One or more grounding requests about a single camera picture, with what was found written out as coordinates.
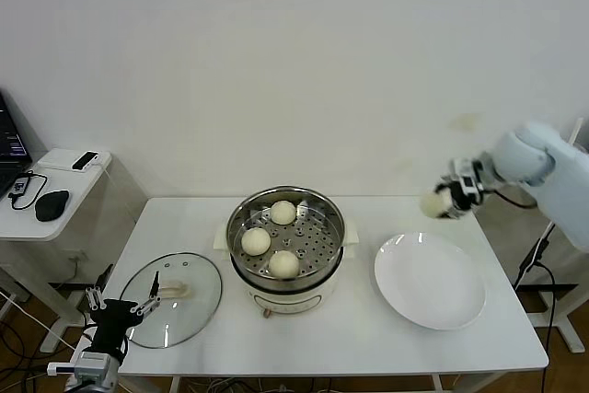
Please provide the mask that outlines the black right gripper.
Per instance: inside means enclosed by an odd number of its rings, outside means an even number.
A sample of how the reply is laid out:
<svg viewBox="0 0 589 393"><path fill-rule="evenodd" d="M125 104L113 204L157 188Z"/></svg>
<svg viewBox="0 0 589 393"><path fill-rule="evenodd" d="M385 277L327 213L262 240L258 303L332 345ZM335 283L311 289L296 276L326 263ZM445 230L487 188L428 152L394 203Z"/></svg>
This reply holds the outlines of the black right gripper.
<svg viewBox="0 0 589 393"><path fill-rule="evenodd" d="M460 183L456 183L456 175L447 173L443 175L434 187L436 194L444 191L453 192L453 207L447 211L439 213L438 219L458 220L471 213L475 208L482 205L484 201L483 194L477 187L464 188Z"/></svg>

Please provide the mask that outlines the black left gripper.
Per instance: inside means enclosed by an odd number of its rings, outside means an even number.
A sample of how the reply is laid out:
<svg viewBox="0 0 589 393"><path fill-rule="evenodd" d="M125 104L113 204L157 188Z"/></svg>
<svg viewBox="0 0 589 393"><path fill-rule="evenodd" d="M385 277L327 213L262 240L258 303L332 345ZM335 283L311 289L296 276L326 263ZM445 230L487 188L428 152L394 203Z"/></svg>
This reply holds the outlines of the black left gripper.
<svg viewBox="0 0 589 393"><path fill-rule="evenodd" d="M106 299L102 291L110 277L113 265L101 273L95 283L86 289L91 319L96 330L91 343L94 353L116 354L121 352L127 329L138 324L138 317L147 317L161 303L159 296L159 272L155 273L148 299L141 305L134 301Z"/></svg>

